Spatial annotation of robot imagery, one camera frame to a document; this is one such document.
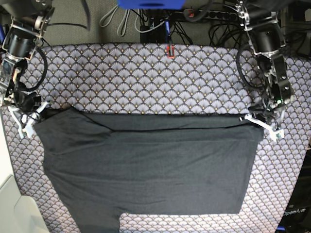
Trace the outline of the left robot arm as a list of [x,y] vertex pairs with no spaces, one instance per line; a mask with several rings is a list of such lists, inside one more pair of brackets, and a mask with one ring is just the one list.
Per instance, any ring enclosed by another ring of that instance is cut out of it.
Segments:
[[[286,41],[278,23],[277,12],[256,6],[247,0],[236,4],[241,27],[248,37],[236,56],[238,73],[243,83],[250,89],[261,93],[261,99],[248,108],[244,119],[257,124],[269,132],[273,141],[284,138],[280,123],[285,110],[294,99],[294,91],[287,77],[287,66],[281,52]],[[263,83],[250,83],[243,74],[240,57],[243,50],[250,48],[263,73]]]

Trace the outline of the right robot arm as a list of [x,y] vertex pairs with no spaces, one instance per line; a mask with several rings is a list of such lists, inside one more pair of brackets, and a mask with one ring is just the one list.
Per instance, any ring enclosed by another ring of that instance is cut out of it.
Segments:
[[[0,5],[12,19],[1,46],[5,55],[0,62],[0,106],[9,110],[20,138],[30,138],[33,124],[40,120],[48,104],[36,93],[48,68],[38,42],[46,32],[54,7],[51,0],[2,0]],[[38,83],[27,87],[20,79],[35,53],[41,56],[44,70]]]

